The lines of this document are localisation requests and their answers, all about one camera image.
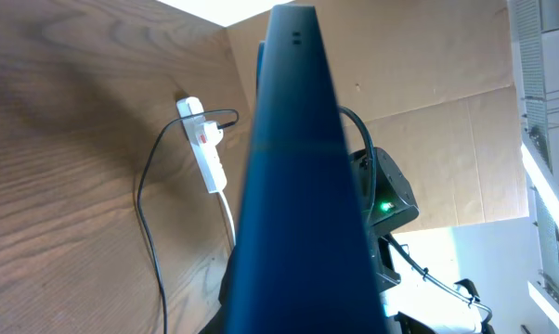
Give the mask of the blue Galaxy smartphone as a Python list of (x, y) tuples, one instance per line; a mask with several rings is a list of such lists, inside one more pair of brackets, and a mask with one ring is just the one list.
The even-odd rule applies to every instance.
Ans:
[(315, 8), (270, 12), (227, 333), (385, 330)]

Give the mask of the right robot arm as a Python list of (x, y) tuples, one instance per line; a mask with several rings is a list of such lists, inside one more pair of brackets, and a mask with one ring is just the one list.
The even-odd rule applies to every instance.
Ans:
[(409, 181), (381, 148), (361, 149), (349, 157), (371, 205), (371, 258), (377, 262), (387, 328), (394, 333), (492, 333), (492, 310), (481, 302), (468, 278), (442, 281), (413, 258), (410, 245), (395, 230), (419, 216)]

